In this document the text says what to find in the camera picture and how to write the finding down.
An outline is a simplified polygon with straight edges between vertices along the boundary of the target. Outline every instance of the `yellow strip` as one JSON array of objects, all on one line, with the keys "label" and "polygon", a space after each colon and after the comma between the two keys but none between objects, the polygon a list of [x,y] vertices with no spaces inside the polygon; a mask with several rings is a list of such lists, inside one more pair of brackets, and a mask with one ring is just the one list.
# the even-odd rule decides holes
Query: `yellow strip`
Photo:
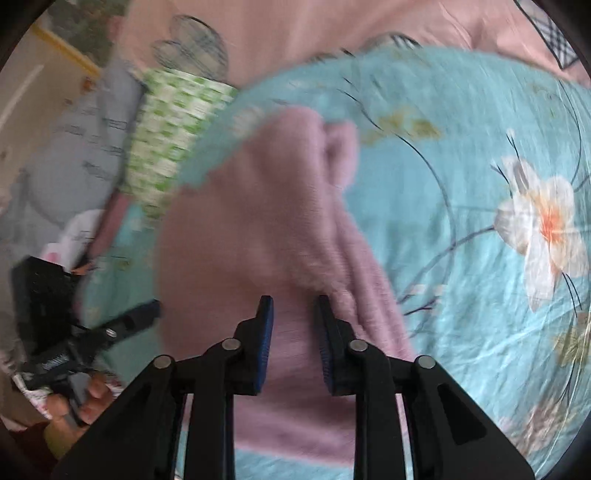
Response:
[{"label": "yellow strip", "polygon": [[61,52],[63,55],[68,57],[74,63],[77,63],[80,67],[82,67],[86,73],[94,79],[97,79],[100,76],[100,68],[95,65],[95,63],[88,58],[86,55],[83,55],[74,47],[72,47],[68,42],[62,40],[60,37],[55,35],[45,28],[40,27],[37,24],[31,25],[31,31],[40,39],[49,43],[53,48],[57,51]]}]

